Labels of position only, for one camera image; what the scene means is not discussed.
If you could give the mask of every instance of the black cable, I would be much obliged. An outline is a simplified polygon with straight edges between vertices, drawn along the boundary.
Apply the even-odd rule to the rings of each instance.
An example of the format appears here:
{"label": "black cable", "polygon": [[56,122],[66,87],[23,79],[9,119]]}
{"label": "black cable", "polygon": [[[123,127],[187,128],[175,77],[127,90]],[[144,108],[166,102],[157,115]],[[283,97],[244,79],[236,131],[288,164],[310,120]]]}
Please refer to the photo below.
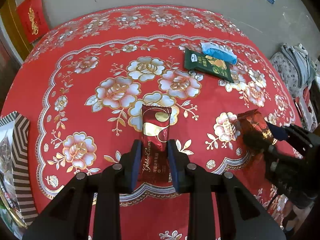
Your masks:
{"label": "black cable", "polygon": [[276,197],[278,196],[279,194],[278,194],[278,192],[273,196],[273,198],[270,200],[270,203],[269,203],[269,205],[267,206],[267,211],[269,210],[269,208],[270,208],[270,206],[271,206],[271,204],[273,203],[273,201],[276,199]]}

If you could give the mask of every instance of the striped box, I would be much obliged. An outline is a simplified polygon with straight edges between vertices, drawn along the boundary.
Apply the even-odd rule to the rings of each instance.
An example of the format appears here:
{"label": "striped box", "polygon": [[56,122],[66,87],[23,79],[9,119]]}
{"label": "striped box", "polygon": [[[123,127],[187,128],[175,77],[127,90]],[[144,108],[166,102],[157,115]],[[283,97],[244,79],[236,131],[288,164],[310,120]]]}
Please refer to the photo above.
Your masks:
{"label": "striped box", "polygon": [[16,222],[24,223],[24,227],[29,226],[33,220],[38,216],[35,208],[34,200],[29,182],[28,173],[28,130],[30,121],[19,114],[17,111],[8,114],[0,119],[0,131],[4,129],[4,126],[14,122],[11,145],[11,158],[12,158],[12,174],[13,185],[17,196],[17,205],[14,205],[10,199],[6,196],[6,200],[10,206],[10,213],[16,215],[14,220]]}

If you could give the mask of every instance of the floral tablecloth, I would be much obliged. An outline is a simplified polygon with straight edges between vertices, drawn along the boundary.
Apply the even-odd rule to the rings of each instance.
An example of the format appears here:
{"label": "floral tablecloth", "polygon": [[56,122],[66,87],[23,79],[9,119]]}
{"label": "floral tablecloth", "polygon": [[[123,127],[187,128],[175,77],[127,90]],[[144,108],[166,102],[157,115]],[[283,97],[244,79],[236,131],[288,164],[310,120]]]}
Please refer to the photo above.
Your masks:
{"label": "floral tablecloth", "polygon": [[[185,71],[185,49],[200,52],[202,41],[233,49],[235,83]],[[264,179],[263,160],[244,147],[237,115],[258,108],[273,124],[300,125],[281,79],[223,16],[150,5],[99,11],[59,26],[18,72],[2,115],[17,110],[30,119],[30,183],[39,212],[77,172],[100,172],[130,150],[141,136],[142,104],[171,107],[170,138],[178,149],[207,171],[231,170],[268,205],[276,188]],[[276,145],[295,154],[288,144]],[[175,193],[170,179],[161,186],[140,183],[120,196],[123,239],[185,238],[188,198]],[[275,219],[285,201],[279,197],[271,206]]]}

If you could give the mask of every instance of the floral fabric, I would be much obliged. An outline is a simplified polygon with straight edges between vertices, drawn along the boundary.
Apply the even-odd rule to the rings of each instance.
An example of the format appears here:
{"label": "floral fabric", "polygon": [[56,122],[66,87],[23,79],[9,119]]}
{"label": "floral fabric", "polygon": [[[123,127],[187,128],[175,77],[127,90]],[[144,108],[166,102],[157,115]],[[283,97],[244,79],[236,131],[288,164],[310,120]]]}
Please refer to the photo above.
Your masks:
{"label": "floral fabric", "polygon": [[[237,54],[234,83],[184,69],[185,48],[199,51],[200,42],[211,41]],[[300,124],[281,78],[223,16],[143,5],[59,26],[17,74],[2,115],[16,110],[30,119],[28,164],[39,212],[76,173],[101,172],[130,151],[141,137],[143,104],[172,108],[170,138],[192,162],[218,174],[232,171],[261,204],[270,201],[274,188],[264,179],[263,160],[246,151],[237,116],[258,108],[276,125]],[[276,145],[294,155],[289,145]],[[138,183],[133,194],[120,195],[122,238],[148,232],[144,239],[185,239],[188,198],[175,192],[171,178]],[[270,211],[281,217],[277,205]]]}

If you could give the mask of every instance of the floor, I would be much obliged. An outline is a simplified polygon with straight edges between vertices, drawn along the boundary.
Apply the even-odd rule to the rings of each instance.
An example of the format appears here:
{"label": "floor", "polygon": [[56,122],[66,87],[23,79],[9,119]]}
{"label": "floor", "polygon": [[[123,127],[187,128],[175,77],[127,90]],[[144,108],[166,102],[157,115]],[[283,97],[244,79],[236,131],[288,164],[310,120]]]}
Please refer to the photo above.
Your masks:
{"label": "floor", "polygon": [[268,58],[281,43],[302,43],[314,59],[320,54],[320,32],[301,0],[276,0],[274,5],[267,0],[43,0],[50,27],[100,9],[131,4],[174,4],[221,13]]}

